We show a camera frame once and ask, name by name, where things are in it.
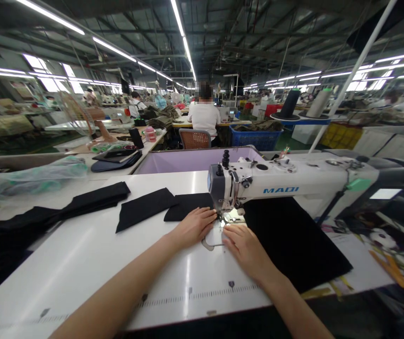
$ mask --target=thread spool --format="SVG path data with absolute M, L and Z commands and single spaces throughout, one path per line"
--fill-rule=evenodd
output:
M 286 100 L 283 104 L 282 110 L 276 114 L 279 119 L 282 120 L 299 120 L 300 117 L 294 115 L 294 109 L 296 108 L 297 100 L 301 95 L 301 91 L 299 89 L 292 89 L 288 93 Z
M 138 148 L 144 148 L 144 144 L 142 142 L 142 137 L 139 134 L 139 131 L 137 130 L 137 128 L 131 128 L 128 130 L 128 132 L 130 133 L 130 137 L 133 141 L 133 144 Z
M 323 89 L 322 91 L 320 91 L 315 101 L 313 101 L 309 111 L 305 114 L 305 116 L 307 118 L 321 117 L 324 108 L 326 107 L 327 102 L 329 101 L 331 93 L 332 93 L 331 89 Z

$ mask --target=chair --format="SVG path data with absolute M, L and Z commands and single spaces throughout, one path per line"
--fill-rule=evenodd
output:
M 211 135 L 201 129 L 180 129 L 184 149 L 211 148 Z

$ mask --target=fan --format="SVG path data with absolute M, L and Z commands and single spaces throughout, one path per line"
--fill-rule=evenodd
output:
M 173 92 L 170 97 L 175 104 L 180 103 L 182 100 L 182 95 L 178 92 Z
M 109 134 L 105 125 L 101 121 L 105 119 L 105 114 L 101 108 L 84 108 L 73 96 L 63 91 L 58 92 L 57 98 L 61 111 L 64 112 L 69 124 L 71 124 L 79 134 L 86 137 L 92 137 L 96 128 L 99 128 L 102 137 L 94 138 L 94 140 L 90 142 L 90 145 L 88 144 L 89 149 L 100 142 L 117 142 L 117 139 Z

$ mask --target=woman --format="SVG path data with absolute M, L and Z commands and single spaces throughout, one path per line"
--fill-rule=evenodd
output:
M 172 257 L 199 243 L 216 219 L 216 210 L 209 207 L 190 212 L 176 228 L 95 292 L 50 339 L 113 338 Z M 224 234 L 228 237 L 224 245 L 267 293 L 294 339 L 333 338 L 291 282 L 274 266 L 250 229 L 230 225 L 224 227 Z
M 210 133 L 211 147 L 220 144 L 216 125 L 221 123 L 219 110 L 213 105 L 213 87 L 206 81 L 198 85 L 198 102 L 189 106 L 188 121 L 192 122 L 193 129 L 201 129 Z

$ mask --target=white pole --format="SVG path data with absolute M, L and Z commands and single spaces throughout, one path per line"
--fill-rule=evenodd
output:
M 329 117 L 332 117 L 335 114 L 335 112 L 337 111 L 341 102 L 343 101 L 344 94 L 346 93 L 346 90 L 348 89 L 349 84 L 352 82 L 352 79 L 354 78 L 358 68 L 362 65 L 363 61 L 365 60 L 366 56 L 368 55 L 368 52 L 370 51 L 373 43 L 376 41 L 377 35 L 379 34 L 382 26 L 384 25 L 385 21 L 387 20 L 388 16 L 390 15 L 390 12 L 393 9 L 393 7 L 395 6 L 396 2 L 397 2 L 397 0 L 390 0 L 390 2 L 387 5 L 387 8 L 385 8 L 385 11 L 382 13 L 382 16 L 380 17 L 379 22 L 377 23 L 376 27 L 374 28 L 374 31 L 372 32 L 370 38 L 368 39 L 368 42 L 366 43 L 365 47 L 363 48 L 362 53 L 358 57 L 357 62 L 354 65 L 354 68 L 352 69 L 351 74 L 349 75 L 348 79 L 346 80 L 345 84 L 343 85 L 343 88 L 341 89 L 341 92 L 339 93 L 337 100 L 335 100 L 335 103 L 333 104 L 332 108 L 330 109 Z M 326 129 L 327 129 L 327 125 L 324 125 L 321 128 L 318 135 L 316 136 L 315 141 L 313 142 L 313 145 L 311 145 L 309 153 L 313 152 L 313 150 L 315 149 L 319 140 L 321 140 L 321 137 L 323 136 Z
M 235 95 L 235 108 L 237 108 L 238 106 L 236 106 L 236 102 L 238 101 L 238 79 L 239 79 L 239 74 L 236 75 L 236 95 Z

